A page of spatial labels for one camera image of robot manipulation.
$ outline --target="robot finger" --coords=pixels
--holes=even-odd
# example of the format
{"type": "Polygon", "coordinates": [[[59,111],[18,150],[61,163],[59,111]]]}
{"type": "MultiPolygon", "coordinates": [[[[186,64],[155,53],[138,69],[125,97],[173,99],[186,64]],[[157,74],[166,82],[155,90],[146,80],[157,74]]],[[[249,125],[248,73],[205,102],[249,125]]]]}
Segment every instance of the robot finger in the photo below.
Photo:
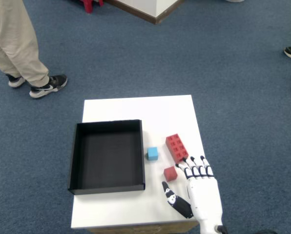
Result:
{"type": "Polygon", "coordinates": [[[183,158],[183,161],[191,168],[192,174],[195,178],[201,178],[199,170],[192,160],[183,158]]]}
{"type": "Polygon", "coordinates": [[[200,160],[198,160],[198,159],[196,159],[194,157],[190,157],[190,158],[195,163],[195,165],[196,165],[196,167],[198,169],[198,172],[200,174],[200,176],[198,176],[197,178],[199,178],[199,177],[202,177],[202,178],[203,177],[207,177],[207,173],[206,173],[205,167],[202,164],[202,161],[200,161],[200,160]]]}
{"type": "Polygon", "coordinates": [[[201,156],[201,160],[203,161],[203,164],[204,164],[204,167],[205,167],[205,171],[206,171],[206,174],[208,175],[208,177],[214,177],[213,170],[210,167],[207,159],[204,156],[201,156]]]}
{"type": "Polygon", "coordinates": [[[192,167],[196,166],[195,163],[194,163],[192,160],[190,160],[190,159],[185,159],[185,158],[183,158],[183,161],[184,161],[184,162],[188,165],[188,167],[191,168],[191,169],[192,169],[192,167]]]}
{"type": "Polygon", "coordinates": [[[185,173],[187,179],[194,177],[189,167],[182,164],[176,164],[176,167],[180,168],[185,173]]]}
{"type": "Polygon", "coordinates": [[[163,186],[169,205],[171,205],[176,211],[182,214],[185,218],[192,218],[193,213],[192,213],[191,205],[186,200],[184,200],[180,196],[177,196],[172,190],[170,190],[165,181],[162,182],[162,186],[163,186]]]}
{"type": "Polygon", "coordinates": [[[199,168],[200,166],[204,166],[203,162],[200,159],[196,159],[194,157],[190,157],[191,161],[194,162],[194,164],[196,165],[197,168],[199,168]]]}

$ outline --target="white robotic hand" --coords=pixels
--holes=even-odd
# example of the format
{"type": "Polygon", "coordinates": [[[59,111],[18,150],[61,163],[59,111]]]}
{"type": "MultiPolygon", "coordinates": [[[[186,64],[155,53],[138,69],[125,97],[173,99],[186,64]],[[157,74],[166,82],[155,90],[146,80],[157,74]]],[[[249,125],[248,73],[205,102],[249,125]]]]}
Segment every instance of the white robotic hand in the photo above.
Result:
{"type": "Polygon", "coordinates": [[[222,224],[222,204],[217,180],[208,161],[184,159],[185,165],[176,164],[187,178],[187,192],[191,204],[176,196],[166,182],[162,182],[168,203],[186,218],[194,216],[200,223],[201,234],[228,234],[222,224]]]}

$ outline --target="cardboard base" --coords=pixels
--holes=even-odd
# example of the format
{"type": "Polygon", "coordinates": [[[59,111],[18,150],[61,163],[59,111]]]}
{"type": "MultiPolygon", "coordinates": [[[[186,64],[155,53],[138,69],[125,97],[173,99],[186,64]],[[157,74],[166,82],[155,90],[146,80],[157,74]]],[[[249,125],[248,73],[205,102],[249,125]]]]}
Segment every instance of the cardboard base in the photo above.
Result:
{"type": "Polygon", "coordinates": [[[94,234],[172,234],[186,233],[199,223],[197,221],[164,223],[153,225],[124,226],[117,228],[93,228],[88,231],[94,234]]]}

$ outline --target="open black box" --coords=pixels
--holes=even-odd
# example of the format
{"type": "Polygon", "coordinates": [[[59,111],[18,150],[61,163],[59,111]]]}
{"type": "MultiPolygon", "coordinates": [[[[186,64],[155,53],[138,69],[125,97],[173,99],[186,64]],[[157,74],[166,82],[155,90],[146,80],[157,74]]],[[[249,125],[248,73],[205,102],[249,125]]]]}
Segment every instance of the open black box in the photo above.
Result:
{"type": "Polygon", "coordinates": [[[68,188],[72,194],[145,187],[141,120],[76,124],[68,188]]]}

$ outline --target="red block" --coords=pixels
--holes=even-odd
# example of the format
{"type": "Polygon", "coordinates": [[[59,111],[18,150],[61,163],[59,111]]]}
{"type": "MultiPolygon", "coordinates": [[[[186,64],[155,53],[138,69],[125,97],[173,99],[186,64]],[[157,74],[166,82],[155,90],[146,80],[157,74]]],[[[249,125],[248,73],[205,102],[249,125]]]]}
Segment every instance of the red block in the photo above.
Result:
{"type": "Polygon", "coordinates": [[[168,168],[164,169],[164,176],[165,176],[167,182],[176,179],[177,173],[176,173],[175,168],[168,167],[168,168]]]}
{"type": "Polygon", "coordinates": [[[183,158],[188,158],[189,154],[178,134],[166,137],[165,143],[176,163],[179,163],[183,158]]]}

